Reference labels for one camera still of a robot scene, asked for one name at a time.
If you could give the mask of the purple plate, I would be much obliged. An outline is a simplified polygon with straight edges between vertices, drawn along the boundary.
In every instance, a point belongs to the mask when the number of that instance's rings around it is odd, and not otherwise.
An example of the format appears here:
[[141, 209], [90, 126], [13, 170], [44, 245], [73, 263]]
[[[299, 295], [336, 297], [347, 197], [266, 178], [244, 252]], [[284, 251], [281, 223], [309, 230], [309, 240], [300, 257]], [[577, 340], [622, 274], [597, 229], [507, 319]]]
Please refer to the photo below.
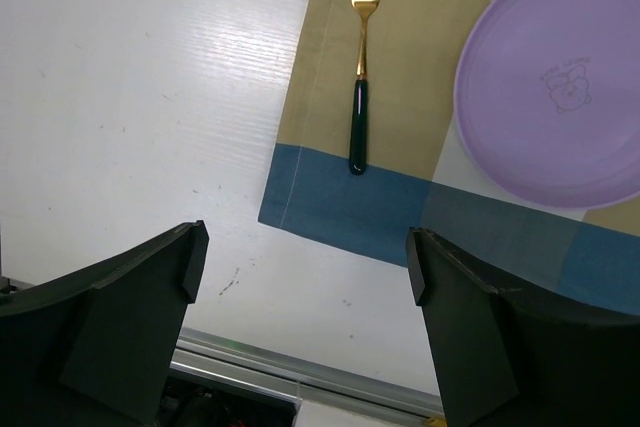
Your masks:
[[462, 51], [455, 117], [506, 192], [567, 210], [639, 192], [639, 0], [493, 0]]

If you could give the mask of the green handled gold fork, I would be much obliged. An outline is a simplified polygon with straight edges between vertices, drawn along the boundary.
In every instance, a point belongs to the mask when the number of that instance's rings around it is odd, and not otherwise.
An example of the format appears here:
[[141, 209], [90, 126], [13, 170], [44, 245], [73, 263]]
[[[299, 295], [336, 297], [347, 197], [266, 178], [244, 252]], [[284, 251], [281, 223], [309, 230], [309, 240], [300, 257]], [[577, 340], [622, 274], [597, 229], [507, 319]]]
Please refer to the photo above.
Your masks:
[[381, 0], [351, 0], [351, 5], [360, 19], [360, 34], [356, 80], [352, 105], [349, 142], [349, 170], [353, 175], [362, 175], [367, 168], [368, 152], [368, 70], [367, 37], [368, 21], [377, 10]]

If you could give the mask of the front aluminium rail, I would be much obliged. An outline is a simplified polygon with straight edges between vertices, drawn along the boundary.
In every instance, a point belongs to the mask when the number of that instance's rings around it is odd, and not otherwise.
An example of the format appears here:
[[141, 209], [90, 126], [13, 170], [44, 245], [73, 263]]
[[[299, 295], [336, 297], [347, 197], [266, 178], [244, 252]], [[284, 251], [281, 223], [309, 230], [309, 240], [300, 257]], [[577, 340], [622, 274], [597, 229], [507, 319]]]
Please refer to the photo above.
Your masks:
[[373, 378], [181, 330], [171, 371], [287, 402], [305, 400], [403, 426], [445, 423], [439, 397]]

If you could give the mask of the blue tan white placemat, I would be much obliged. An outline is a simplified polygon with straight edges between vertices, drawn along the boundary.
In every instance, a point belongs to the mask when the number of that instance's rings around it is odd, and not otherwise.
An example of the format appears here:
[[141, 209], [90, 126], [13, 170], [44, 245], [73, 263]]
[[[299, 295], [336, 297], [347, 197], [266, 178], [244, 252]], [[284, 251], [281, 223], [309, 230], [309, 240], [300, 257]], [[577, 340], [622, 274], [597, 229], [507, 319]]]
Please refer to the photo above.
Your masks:
[[453, 118], [467, 35], [490, 0], [383, 0], [370, 27], [368, 168], [349, 172], [359, 20], [309, 0], [258, 219], [402, 266], [412, 227], [561, 295], [639, 310], [639, 203], [527, 204], [469, 160]]

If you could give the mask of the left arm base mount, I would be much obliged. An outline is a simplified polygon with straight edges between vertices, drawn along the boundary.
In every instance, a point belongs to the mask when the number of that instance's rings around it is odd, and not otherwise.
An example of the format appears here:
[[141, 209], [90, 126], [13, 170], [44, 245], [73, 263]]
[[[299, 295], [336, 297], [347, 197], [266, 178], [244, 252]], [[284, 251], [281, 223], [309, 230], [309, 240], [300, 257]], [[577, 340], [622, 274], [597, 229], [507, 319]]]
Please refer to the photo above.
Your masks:
[[171, 370], [149, 426], [293, 426], [293, 402]]

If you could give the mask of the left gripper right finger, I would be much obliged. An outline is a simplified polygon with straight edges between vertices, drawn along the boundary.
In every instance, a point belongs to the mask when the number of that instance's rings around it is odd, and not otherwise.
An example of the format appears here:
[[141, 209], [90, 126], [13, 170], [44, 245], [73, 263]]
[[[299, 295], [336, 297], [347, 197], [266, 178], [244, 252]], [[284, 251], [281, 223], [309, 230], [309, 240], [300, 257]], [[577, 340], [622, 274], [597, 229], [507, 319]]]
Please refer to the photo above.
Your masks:
[[635, 426], [639, 319], [412, 229], [408, 271], [450, 426]]

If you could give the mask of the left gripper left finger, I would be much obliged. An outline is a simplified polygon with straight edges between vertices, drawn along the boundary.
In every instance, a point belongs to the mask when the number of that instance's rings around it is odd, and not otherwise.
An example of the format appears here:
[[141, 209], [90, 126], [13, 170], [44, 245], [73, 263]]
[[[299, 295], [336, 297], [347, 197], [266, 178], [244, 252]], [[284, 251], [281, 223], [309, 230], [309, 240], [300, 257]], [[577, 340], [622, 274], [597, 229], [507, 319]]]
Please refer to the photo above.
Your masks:
[[208, 233], [180, 224], [1, 296], [4, 426], [145, 426], [158, 411]]

